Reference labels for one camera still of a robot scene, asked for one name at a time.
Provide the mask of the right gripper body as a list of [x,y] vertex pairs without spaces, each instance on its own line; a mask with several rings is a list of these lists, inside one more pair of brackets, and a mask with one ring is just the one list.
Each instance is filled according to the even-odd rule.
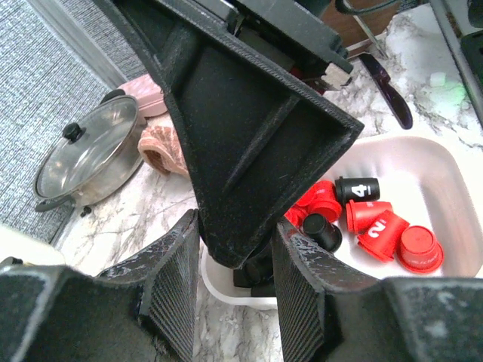
[[212,1],[211,12],[253,49],[312,87],[344,87],[353,66],[320,16],[328,1]]

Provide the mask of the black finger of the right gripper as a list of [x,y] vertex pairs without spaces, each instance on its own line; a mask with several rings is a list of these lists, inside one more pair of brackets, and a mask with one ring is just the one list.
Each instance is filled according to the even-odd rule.
[[323,87],[231,34],[211,2],[151,2],[150,73],[180,138],[202,238],[236,268],[363,126]]

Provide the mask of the striped pink cloth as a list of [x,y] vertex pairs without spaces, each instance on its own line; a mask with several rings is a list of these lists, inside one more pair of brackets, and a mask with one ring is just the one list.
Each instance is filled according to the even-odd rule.
[[137,148],[143,160],[157,172],[175,173],[189,179],[180,141],[168,113],[147,121]]

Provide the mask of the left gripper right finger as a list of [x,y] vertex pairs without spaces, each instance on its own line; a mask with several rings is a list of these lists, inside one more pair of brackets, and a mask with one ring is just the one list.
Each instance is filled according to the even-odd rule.
[[286,361],[480,361],[478,278],[385,278],[346,265],[281,221],[272,237]]

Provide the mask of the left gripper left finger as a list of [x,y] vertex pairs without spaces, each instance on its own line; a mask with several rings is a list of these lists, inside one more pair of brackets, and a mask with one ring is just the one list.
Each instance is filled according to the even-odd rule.
[[85,275],[67,265],[1,272],[3,361],[190,361],[198,212],[158,240]]

